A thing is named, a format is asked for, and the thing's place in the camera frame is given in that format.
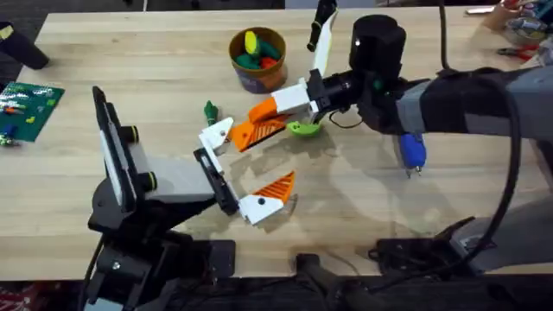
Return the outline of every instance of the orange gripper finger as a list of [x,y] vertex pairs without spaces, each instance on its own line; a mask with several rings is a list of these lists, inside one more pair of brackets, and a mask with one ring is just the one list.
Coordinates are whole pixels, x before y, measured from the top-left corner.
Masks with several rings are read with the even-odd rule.
[[272,96],[250,109],[248,117],[250,122],[258,123],[277,115],[277,102]]
[[292,193],[292,188],[294,188],[295,177],[296,173],[291,171],[287,175],[273,181],[271,184],[257,190],[254,194],[280,199],[284,204],[286,204],[290,194]]
[[271,120],[258,122],[256,124],[245,121],[233,127],[229,137],[234,142],[236,149],[240,152],[244,152],[255,144],[261,143],[264,139],[284,130],[286,127],[284,120],[287,117],[286,115],[278,116]]

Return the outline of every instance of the green toy piece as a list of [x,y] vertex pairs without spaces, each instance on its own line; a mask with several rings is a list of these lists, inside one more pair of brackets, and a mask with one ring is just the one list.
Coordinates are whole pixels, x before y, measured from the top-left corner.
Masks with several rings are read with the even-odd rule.
[[320,124],[301,124],[298,121],[290,122],[286,127],[292,134],[301,137],[315,136],[321,130]]
[[255,60],[248,53],[241,54],[236,58],[236,63],[246,69],[260,69],[259,60]]
[[262,56],[269,56],[273,58],[274,60],[280,60],[280,52],[270,45],[270,43],[265,42],[263,40],[257,40],[259,42],[259,45],[261,47],[261,55]]
[[204,114],[206,115],[207,125],[214,125],[217,123],[217,116],[219,115],[219,108],[212,104],[211,100],[208,100],[204,107]]

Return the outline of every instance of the black cylinder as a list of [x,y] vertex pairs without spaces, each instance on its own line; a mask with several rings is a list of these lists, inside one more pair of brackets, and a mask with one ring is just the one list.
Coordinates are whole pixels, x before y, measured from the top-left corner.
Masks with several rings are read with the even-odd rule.
[[154,172],[138,174],[138,183],[144,192],[157,189],[157,178]]
[[389,16],[363,16],[353,24],[349,66],[375,72],[384,83],[397,80],[401,71],[405,30]]
[[119,135],[126,143],[138,143],[139,141],[138,129],[135,125],[122,126]]
[[43,69],[50,59],[11,23],[0,22],[0,51],[32,69]]

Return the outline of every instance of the white plastic part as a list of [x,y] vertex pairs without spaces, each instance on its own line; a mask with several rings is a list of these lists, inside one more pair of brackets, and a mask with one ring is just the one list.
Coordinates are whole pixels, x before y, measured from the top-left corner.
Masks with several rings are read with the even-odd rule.
[[225,152],[225,147],[227,145],[226,139],[231,131],[233,123],[234,120],[228,117],[205,128],[200,133],[201,145],[206,150],[209,160],[213,163],[215,170],[221,175],[224,174],[224,171],[219,160],[217,160],[217,155],[221,155]]
[[330,46],[332,45],[332,26],[334,25],[334,19],[338,15],[336,10],[325,23],[322,24],[321,34],[319,41],[317,42],[317,48],[315,49],[315,58],[313,59],[313,69],[319,69],[321,77],[325,76],[327,70],[328,55],[330,54]]
[[308,90],[302,84],[288,86],[271,94],[278,114],[298,112],[309,102]]
[[249,194],[238,202],[238,206],[242,217],[248,219],[252,225],[255,225],[259,221],[283,209],[284,203],[279,199]]
[[315,117],[319,113],[319,105],[314,100],[309,102],[309,122],[312,124],[315,122]]

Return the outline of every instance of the black knob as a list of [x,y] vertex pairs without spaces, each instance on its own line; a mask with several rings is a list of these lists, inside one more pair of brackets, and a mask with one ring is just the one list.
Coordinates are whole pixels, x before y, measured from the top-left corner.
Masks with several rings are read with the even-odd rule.
[[157,189],[157,178],[154,172],[138,174],[138,183],[144,192]]
[[138,143],[138,129],[136,126],[122,126],[121,139],[126,143]]

